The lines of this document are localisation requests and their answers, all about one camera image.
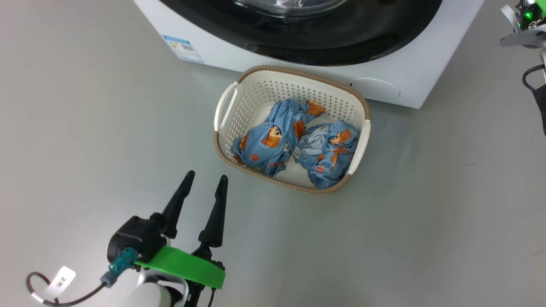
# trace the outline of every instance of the blue clothing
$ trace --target blue clothing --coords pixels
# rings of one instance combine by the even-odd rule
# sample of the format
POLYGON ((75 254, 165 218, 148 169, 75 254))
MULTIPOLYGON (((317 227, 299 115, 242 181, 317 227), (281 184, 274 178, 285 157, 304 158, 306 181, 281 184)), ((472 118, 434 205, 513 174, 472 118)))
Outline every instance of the blue clothing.
POLYGON ((273 105, 265 122, 250 129, 246 136, 235 138, 233 157, 241 164, 259 167, 268 176, 286 168, 286 162, 305 134, 305 125, 324 113, 324 108, 294 98, 273 105))
POLYGON ((315 187, 331 187, 345 176, 357 149, 358 134, 356 127, 341 120, 311 127, 301 137, 301 156, 294 158, 307 169, 315 187))

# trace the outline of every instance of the basket handle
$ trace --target basket handle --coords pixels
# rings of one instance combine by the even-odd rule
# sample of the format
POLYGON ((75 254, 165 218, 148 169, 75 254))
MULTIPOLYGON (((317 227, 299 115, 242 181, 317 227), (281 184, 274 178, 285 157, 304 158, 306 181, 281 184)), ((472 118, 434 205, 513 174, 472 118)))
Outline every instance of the basket handle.
POLYGON ((216 112, 214 114, 214 131, 216 132, 224 127, 225 122, 228 119, 229 113, 232 111, 233 103, 235 102, 235 99, 237 98, 237 93, 239 92, 237 85, 239 85, 238 82, 233 82, 232 84, 230 84, 218 101, 218 106, 216 107, 216 112), (228 109, 226 110, 224 116, 220 118, 220 113, 224 109, 225 101, 226 99, 228 99, 228 96, 229 94, 231 94, 232 91, 232 100, 229 102, 228 109))
POLYGON ((354 174, 354 171, 357 170, 357 167, 360 164, 360 160, 362 160, 362 157, 364 156, 364 151, 366 151, 366 145, 368 144, 368 140, 370 139, 370 130, 371 121, 364 121, 358 140, 357 150, 355 151, 351 165, 347 170, 347 174, 349 175, 354 174))

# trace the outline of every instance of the green light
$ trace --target green light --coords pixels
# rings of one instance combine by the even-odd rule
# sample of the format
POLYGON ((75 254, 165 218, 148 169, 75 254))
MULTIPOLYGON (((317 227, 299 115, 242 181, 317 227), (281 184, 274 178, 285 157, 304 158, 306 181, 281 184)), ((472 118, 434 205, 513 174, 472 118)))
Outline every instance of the green light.
POLYGON ((533 12, 526 11, 525 13, 523 13, 523 17, 525 17, 527 20, 533 20, 533 12))

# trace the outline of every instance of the laundry basket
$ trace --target laundry basket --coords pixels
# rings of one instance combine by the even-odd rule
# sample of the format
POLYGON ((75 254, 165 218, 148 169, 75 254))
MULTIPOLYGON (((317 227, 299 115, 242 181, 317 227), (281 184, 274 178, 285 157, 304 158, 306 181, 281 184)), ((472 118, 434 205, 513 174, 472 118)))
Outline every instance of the laundry basket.
POLYGON ((368 103, 354 89, 326 78, 297 70, 258 66, 251 68, 224 91, 214 117, 214 143, 220 158, 234 168, 277 184, 313 194, 337 191, 356 171, 370 137, 371 122, 368 103), (243 137, 249 129, 263 123, 273 104, 293 97, 304 102, 313 100, 326 108, 324 115, 311 121, 311 127, 321 122, 341 119, 360 129, 357 149, 343 179, 336 185, 317 189, 305 170, 291 157, 286 169, 275 176, 238 164, 231 146, 236 137, 243 137))

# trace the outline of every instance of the washing machine door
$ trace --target washing machine door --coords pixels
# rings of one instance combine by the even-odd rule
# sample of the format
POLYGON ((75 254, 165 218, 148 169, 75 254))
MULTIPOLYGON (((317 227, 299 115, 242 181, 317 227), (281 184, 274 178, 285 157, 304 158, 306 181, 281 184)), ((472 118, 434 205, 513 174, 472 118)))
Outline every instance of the washing machine door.
POLYGON ((342 66, 372 61, 404 47, 427 27, 441 0, 161 2, 211 34, 257 54, 342 66))

